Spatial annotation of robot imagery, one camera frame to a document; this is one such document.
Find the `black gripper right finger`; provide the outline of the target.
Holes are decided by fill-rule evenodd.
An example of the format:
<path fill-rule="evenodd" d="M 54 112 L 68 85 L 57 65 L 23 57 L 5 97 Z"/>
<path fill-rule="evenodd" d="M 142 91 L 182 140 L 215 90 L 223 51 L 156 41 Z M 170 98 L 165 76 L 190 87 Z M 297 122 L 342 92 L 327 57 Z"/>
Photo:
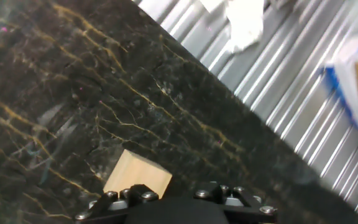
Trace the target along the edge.
<path fill-rule="evenodd" d="M 229 187 L 218 182 L 200 183 L 194 199 L 215 203 L 229 223 L 276 223 L 277 209 L 262 205 L 261 198 L 244 187 Z"/>

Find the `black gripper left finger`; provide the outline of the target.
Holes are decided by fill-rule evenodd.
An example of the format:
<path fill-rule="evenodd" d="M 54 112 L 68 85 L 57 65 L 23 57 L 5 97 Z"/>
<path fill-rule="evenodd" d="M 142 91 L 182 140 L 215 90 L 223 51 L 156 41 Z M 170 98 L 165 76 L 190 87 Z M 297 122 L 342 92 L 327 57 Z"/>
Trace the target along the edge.
<path fill-rule="evenodd" d="M 89 209 L 74 216 L 75 223 L 124 223 L 131 210 L 159 196 L 144 184 L 135 184 L 120 192 L 107 191 L 89 206 Z"/>

